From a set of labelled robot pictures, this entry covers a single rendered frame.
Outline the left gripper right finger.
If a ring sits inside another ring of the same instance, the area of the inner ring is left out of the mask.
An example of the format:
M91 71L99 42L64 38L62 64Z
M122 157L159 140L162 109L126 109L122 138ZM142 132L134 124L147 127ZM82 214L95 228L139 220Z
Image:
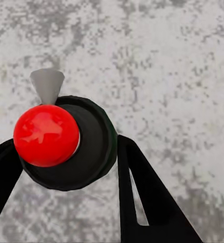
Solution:
M121 243L203 243L137 144L118 135ZM137 223L131 169L149 223Z

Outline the insectifuge atomizer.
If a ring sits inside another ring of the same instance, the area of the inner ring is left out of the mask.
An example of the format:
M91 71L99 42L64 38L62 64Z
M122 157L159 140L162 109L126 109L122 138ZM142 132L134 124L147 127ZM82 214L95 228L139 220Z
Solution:
M69 191L115 170L118 136L105 110L89 98L59 96L60 71L39 69L29 78L42 105L23 113L13 134L27 174L48 189Z

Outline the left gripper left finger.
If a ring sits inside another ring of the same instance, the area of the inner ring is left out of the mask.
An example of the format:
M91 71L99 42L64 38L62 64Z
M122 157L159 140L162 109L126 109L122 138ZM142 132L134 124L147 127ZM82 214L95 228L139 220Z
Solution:
M15 148L14 139L0 144L0 214L22 171L23 165Z

